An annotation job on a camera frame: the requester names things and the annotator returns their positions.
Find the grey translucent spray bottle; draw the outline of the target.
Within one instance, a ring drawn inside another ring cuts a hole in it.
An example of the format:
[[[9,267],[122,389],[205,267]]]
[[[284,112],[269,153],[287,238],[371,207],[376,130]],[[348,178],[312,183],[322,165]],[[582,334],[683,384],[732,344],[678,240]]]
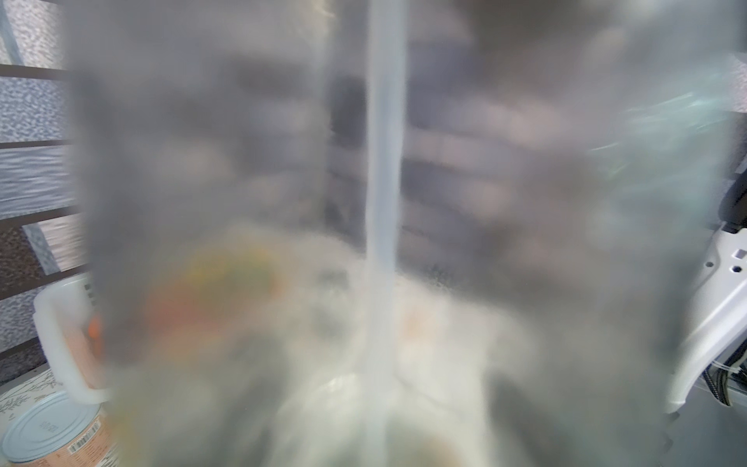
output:
[[[124,466],[657,466],[742,1],[68,1]]]

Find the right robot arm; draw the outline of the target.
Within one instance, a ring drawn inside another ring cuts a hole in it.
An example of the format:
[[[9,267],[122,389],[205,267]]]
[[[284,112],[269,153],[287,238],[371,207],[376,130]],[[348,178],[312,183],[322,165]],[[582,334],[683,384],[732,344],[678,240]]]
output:
[[[691,301],[685,340],[665,412],[678,412],[698,381],[724,406],[729,382],[746,385],[746,174],[720,203],[721,225],[710,237]]]

